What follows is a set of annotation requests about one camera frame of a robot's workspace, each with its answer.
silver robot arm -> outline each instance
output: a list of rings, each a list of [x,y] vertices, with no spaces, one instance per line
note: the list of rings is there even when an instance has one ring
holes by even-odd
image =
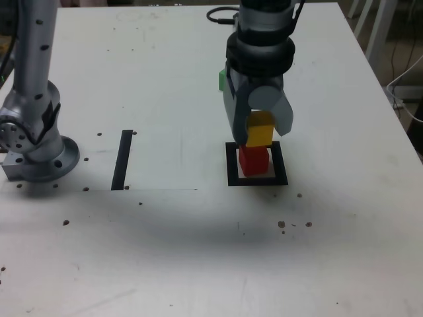
[[[223,100],[233,138],[248,139],[252,110],[267,110],[279,135],[291,131],[293,112],[284,93],[295,45],[289,38],[305,0],[293,18],[296,0],[241,0],[235,32],[227,40]]]
[[[48,80],[58,1],[17,0],[13,87],[0,109],[0,144],[9,180],[47,182],[71,171],[77,144],[58,130],[60,94]]]

stacked blocks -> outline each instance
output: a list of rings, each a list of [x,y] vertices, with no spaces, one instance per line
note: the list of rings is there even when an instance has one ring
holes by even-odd
[[[246,177],[267,173],[272,144],[274,120],[270,112],[251,112],[247,121],[249,138],[239,147],[239,164]]]

white cable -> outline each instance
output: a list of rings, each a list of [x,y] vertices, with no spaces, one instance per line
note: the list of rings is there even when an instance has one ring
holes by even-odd
[[[398,97],[396,97],[396,96],[394,96],[394,94],[391,92],[391,91],[389,91],[389,89],[391,88],[391,85],[393,84],[393,83],[395,83],[397,80],[399,80],[402,76],[404,76],[405,74],[407,74],[414,66],[416,66],[417,64],[418,64],[418,62],[419,61],[421,61],[423,59],[423,55],[422,56],[420,56],[420,58],[419,59],[417,59],[417,61],[416,61],[416,63],[414,63],[414,64],[412,64],[412,66],[409,68],[409,69],[407,69],[404,73],[402,73],[401,75],[399,75],[396,79],[394,79],[393,81],[391,81],[387,86],[386,86],[386,91],[395,99],[395,100],[397,100],[397,101],[399,101],[402,105],[403,105],[403,108],[404,108],[404,110],[407,112],[407,114],[410,116],[410,117],[412,117],[414,120],[416,120],[416,121],[418,121],[418,122],[420,122],[420,123],[423,123],[423,120],[420,120],[420,119],[417,119],[416,117],[414,117],[412,114],[411,114],[411,112],[410,112],[410,110],[408,110],[408,108],[405,106],[405,103],[404,103],[404,100],[402,100],[402,99],[400,99],[400,98],[398,98]]]

table surface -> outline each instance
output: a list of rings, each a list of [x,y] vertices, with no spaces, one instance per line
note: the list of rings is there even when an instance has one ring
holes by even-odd
[[[227,186],[231,26],[209,9],[59,10],[50,80],[81,161],[20,189],[1,173],[0,316],[423,315],[423,168],[338,5],[292,36],[289,185],[265,188]]]

yellow block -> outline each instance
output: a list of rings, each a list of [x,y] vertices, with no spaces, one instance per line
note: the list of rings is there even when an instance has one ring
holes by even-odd
[[[249,139],[247,147],[263,147],[272,144],[273,116],[268,111],[254,111],[250,113],[247,121]]]

